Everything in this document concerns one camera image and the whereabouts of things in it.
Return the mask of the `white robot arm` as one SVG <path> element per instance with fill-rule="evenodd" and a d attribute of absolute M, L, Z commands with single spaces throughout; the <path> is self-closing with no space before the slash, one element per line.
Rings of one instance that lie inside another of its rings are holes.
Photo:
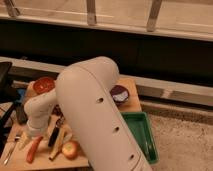
<path fill-rule="evenodd" d="M 44 134 L 58 106 L 94 171 L 152 171 L 110 95 L 118 79 L 118 66 L 108 57 L 66 67 L 53 90 L 25 103 L 27 135 Z"/>

